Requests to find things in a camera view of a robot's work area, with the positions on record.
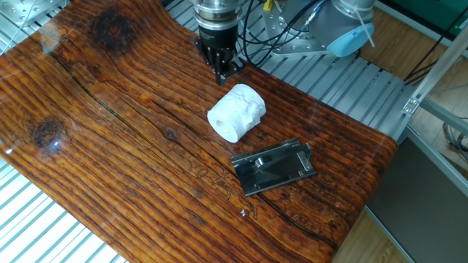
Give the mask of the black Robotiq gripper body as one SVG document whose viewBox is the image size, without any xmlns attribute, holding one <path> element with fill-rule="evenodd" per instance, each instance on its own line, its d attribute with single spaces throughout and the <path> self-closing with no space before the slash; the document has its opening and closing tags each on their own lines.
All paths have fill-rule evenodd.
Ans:
<svg viewBox="0 0 468 263">
<path fill-rule="evenodd" d="M 238 27 L 233 26 L 224 30 L 211 30 L 199 27 L 199 36 L 197 39 L 197 48 L 199 51 L 211 49 L 225 49 L 234 53 L 237 52 L 235 44 L 238 40 Z"/>
</svg>

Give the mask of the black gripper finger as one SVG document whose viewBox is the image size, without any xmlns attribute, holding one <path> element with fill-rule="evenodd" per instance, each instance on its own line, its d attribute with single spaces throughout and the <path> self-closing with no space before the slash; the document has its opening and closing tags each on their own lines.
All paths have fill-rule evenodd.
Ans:
<svg viewBox="0 0 468 263">
<path fill-rule="evenodd" d="M 245 66 L 245 60 L 239 58 L 235 50 L 221 49 L 218 52 L 218 85 L 224 85 L 228 78 L 240 72 Z"/>
<path fill-rule="evenodd" d="M 212 68 L 213 73 L 215 74 L 216 84 L 221 85 L 222 79 L 221 79 L 221 64 L 220 64 L 220 59 L 219 59 L 219 53 L 216 51 L 216 49 L 213 49 L 205 45 L 201 39 L 195 40 L 195 46 L 199 50 L 200 55 L 205 61 L 205 64 Z"/>
</svg>

